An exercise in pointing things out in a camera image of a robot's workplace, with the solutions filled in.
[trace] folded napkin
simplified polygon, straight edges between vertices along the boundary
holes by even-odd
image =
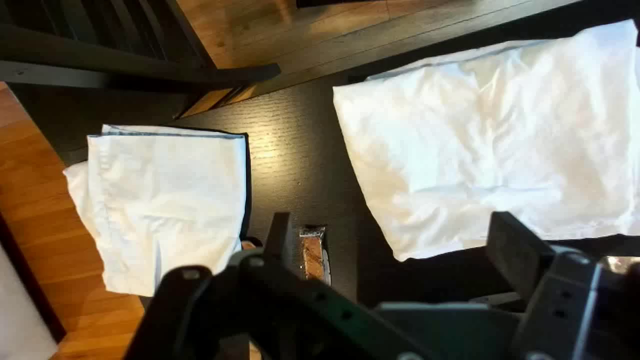
[[[634,21],[618,21],[335,88],[395,255],[482,246],[495,210],[554,239],[640,233],[636,36]]]
[[[158,125],[104,125],[89,162],[65,169],[94,235],[111,291],[152,296],[185,263],[223,271],[241,249],[247,136]]]

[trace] dark wooden table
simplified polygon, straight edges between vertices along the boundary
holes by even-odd
[[[79,104],[79,113],[70,113],[69,106],[57,106],[61,104],[61,95],[52,98],[49,94],[32,98],[27,107],[57,150],[65,154],[66,162],[84,158],[84,134],[102,122],[152,122],[248,131],[253,160],[251,235],[266,239],[274,211],[291,211],[295,225],[328,225],[335,286],[347,296],[359,297],[369,305],[380,299],[467,299],[504,291],[509,286],[482,249],[403,263],[391,255],[391,247],[365,203],[347,156],[333,106],[333,85],[357,82],[425,56],[518,37],[572,36],[583,28],[623,17],[639,19],[640,4],[632,0],[616,4],[587,0],[178,122],[166,122],[163,115],[154,118],[154,112],[143,118],[127,113],[106,115],[100,109],[100,99],[94,106],[87,106],[89,102],[74,99],[74,94],[65,99],[66,104]],[[618,241],[609,241],[606,246],[583,241],[587,249],[601,255],[623,251],[615,243]]]

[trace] wooden floor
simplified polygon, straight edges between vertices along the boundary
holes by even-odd
[[[276,62],[282,73],[241,98],[357,67],[577,0],[178,0],[218,67]],[[212,91],[194,112],[220,98]]]
[[[123,357],[143,305],[104,290],[63,162],[3,82],[0,113],[0,211],[69,331],[58,355]]]

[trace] black object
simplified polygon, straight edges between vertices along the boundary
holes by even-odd
[[[270,239],[278,235],[276,243],[284,243],[287,215],[278,214],[274,224]],[[488,243],[516,291],[531,296],[525,313],[470,302],[383,303],[371,311],[323,281],[302,281],[274,257],[276,249],[268,249],[270,255],[247,251],[218,275],[200,266],[170,271],[127,357],[215,357],[223,337],[242,331],[268,357],[583,360],[640,354],[616,326],[640,329],[632,322],[639,309],[620,302],[636,291],[639,281],[627,275],[634,286],[605,286],[606,269],[599,262],[579,249],[542,243],[510,214],[492,215]],[[512,254],[538,263],[536,271],[510,262]],[[595,322],[611,305],[632,315]]]

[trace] white cloth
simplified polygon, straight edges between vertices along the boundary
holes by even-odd
[[[104,125],[89,162],[65,173],[94,235],[111,291],[152,296],[185,263],[223,271],[241,249],[247,137],[158,125]]]
[[[640,233],[636,26],[441,56],[335,88],[395,255],[485,246],[490,211],[541,237]]]

